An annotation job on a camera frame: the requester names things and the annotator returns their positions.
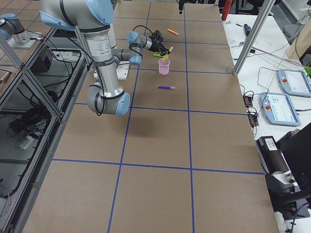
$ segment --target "black box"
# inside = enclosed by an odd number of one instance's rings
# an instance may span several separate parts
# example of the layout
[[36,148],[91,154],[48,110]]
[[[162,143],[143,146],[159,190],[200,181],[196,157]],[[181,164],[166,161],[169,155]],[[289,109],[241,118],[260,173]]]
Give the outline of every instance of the black box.
[[289,171],[273,136],[260,137],[256,143],[261,164],[266,172],[270,174],[283,174]]

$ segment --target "white table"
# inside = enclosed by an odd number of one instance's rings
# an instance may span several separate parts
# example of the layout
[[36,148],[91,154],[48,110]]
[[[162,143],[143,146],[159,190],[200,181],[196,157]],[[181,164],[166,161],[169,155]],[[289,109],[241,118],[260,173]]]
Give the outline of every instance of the white table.
[[[242,46],[240,47],[232,47],[232,46],[239,45],[240,42],[245,41],[245,34],[243,27],[237,26],[236,24],[244,25],[245,23],[247,23],[249,26],[253,27],[255,20],[256,16],[228,15],[226,21],[223,22],[228,44],[230,46],[231,56],[234,59],[233,61],[234,63],[236,63],[235,59],[237,59],[240,55]],[[280,49],[274,52],[273,54],[280,57],[284,56],[284,58],[287,58],[285,52],[289,47],[288,42],[285,39],[282,31],[279,29],[273,17],[270,16],[267,17],[253,46],[267,52],[273,52],[275,50]],[[285,61],[281,61],[268,54],[248,57],[240,73],[238,74],[239,82],[241,85],[245,87],[245,91],[251,90],[255,94],[267,91],[263,87],[257,85],[258,71],[260,67],[266,67],[272,70],[279,70],[281,68],[301,70],[301,67],[292,65]],[[259,83],[265,87],[268,87],[271,81],[272,83],[269,88],[270,92],[284,93],[278,81],[277,73],[266,69],[261,69],[259,74]],[[291,96],[291,100],[293,102],[295,109],[311,108],[310,98]],[[254,96],[253,105],[257,109],[257,111],[260,110],[261,108],[260,95]],[[301,126],[297,128],[302,129],[311,122],[311,111],[300,112],[298,117],[301,121]],[[259,126],[257,126],[257,129],[254,130],[254,131],[257,130],[255,140],[257,140],[261,136],[269,136],[269,135],[272,135],[275,140],[278,140],[287,132],[295,129],[295,127],[277,126],[269,124],[266,117],[264,116],[263,111],[261,111],[259,114],[258,122]],[[290,222],[291,222],[290,220],[286,221],[288,228],[291,227]],[[294,233],[310,233],[311,218],[297,219],[295,222],[297,225],[294,227]]]

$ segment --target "red object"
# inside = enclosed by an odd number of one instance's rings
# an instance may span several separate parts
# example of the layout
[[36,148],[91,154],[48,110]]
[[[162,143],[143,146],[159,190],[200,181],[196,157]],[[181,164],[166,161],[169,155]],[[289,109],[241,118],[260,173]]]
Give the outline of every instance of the red object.
[[222,21],[225,21],[227,19],[227,16],[229,14],[229,10],[230,10],[231,5],[232,5],[232,1],[233,0],[225,1],[225,7],[224,7],[223,15],[222,15]]

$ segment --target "marker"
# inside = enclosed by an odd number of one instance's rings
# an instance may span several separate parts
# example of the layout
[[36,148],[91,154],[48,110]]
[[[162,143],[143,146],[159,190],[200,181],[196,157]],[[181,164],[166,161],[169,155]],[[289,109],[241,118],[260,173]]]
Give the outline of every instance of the marker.
[[156,86],[157,88],[161,88],[161,89],[175,89],[174,86],[162,86],[162,85],[158,85]]
[[161,56],[160,54],[154,53],[154,57],[164,57],[164,56]]
[[179,35],[177,32],[175,32],[175,31],[173,31],[172,29],[167,29],[169,32],[171,32],[171,33],[173,33],[173,34],[175,34],[175,35]]
[[172,52],[172,50],[173,50],[173,46],[171,46],[170,49],[169,49],[169,52],[163,56],[163,60],[164,61],[166,60],[166,58],[169,57],[169,54]]

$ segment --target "blue joint cap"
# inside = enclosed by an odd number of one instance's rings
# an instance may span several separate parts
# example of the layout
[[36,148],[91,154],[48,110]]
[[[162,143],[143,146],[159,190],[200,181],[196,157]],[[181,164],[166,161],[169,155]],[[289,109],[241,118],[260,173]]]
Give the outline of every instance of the blue joint cap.
[[46,25],[51,27],[55,27],[58,29],[66,30],[66,31],[74,31],[75,27],[71,26],[70,24],[63,22],[53,16],[46,14],[43,11],[40,11],[41,21]]
[[127,35],[127,42],[129,44],[132,44],[138,37],[138,33],[137,32],[134,32],[134,31],[131,31],[129,32],[129,34]]
[[102,24],[110,25],[113,21],[113,8],[110,0],[85,0],[92,15]]
[[8,40],[11,38],[11,35],[9,33],[7,33],[4,30],[0,30],[0,36],[4,39],[4,40]]
[[117,111],[116,111],[116,115],[124,116],[130,107],[130,103],[131,103],[131,96],[130,96],[130,94],[125,92],[119,101]]
[[18,17],[15,14],[13,14],[13,13],[3,14],[2,16],[0,16],[0,18],[3,18],[3,19],[18,19]]
[[130,64],[133,64],[133,65],[140,65],[141,63],[141,56],[135,56],[135,57],[131,57],[128,62]]

